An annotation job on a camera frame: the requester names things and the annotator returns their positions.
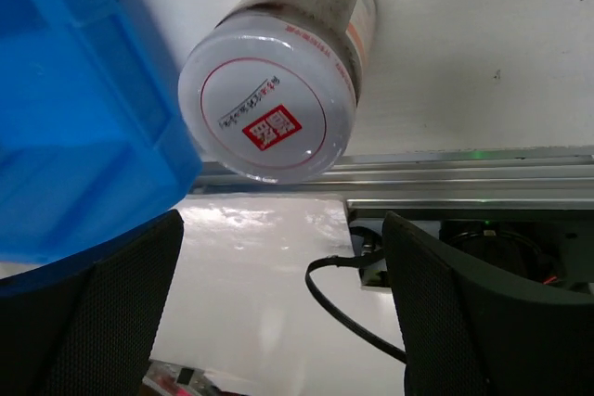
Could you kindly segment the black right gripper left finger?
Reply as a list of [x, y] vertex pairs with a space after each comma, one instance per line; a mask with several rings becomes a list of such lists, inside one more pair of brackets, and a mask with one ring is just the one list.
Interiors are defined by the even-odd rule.
[[4, 395], [135, 395], [184, 234], [178, 211], [1, 281]]

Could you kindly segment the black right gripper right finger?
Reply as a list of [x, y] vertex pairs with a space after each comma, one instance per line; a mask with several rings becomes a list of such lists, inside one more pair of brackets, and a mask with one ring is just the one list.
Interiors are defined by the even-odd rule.
[[390, 212], [382, 225], [408, 395], [589, 395], [593, 299], [455, 249]]

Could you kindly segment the pepper jar red logo lid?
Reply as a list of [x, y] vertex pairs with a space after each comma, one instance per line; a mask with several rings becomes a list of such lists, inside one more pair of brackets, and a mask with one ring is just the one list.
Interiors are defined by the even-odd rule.
[[354, 128], [376, 18], [375, 0], [242, 0], [181, 70], [187, 128], [259, 182], [325, 172]]

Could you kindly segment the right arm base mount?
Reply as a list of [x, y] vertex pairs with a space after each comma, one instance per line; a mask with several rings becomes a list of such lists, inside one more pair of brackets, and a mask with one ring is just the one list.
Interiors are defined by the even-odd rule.
[[547, 286], [593, 293], [593, 224], [587, 221], [429, 220], [413, 224], [507, 272]]

